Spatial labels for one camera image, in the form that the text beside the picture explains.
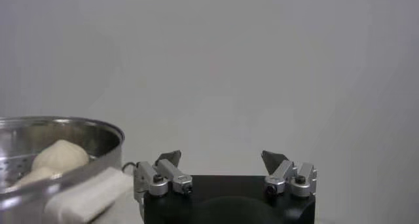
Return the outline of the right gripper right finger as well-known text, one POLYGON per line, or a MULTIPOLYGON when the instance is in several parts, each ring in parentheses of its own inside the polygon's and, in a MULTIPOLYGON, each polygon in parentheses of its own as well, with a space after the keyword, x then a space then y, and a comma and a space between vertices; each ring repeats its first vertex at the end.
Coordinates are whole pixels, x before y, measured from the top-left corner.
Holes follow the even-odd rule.
POLYGON ((298 198, 316 194, 317 170, 313 164, 298 165, 283 154, 266 150, 261 157, 268 172, 264 178, 264 191, 268 196, 278 196, 285 191, 298 198))

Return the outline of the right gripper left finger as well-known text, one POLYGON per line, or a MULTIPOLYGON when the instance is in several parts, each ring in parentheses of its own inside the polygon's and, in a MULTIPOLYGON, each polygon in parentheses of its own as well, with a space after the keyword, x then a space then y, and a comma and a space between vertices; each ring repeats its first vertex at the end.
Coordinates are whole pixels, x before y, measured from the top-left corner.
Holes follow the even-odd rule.
POLYGON ((192 193, 192 176, 179 168, 181 151, 161 154, 154 164, 147 161, 137 162, 133 171, 134 193, 149 193, 151 196, 164 196, 169 187, 175 193, 188 196, 192 193))

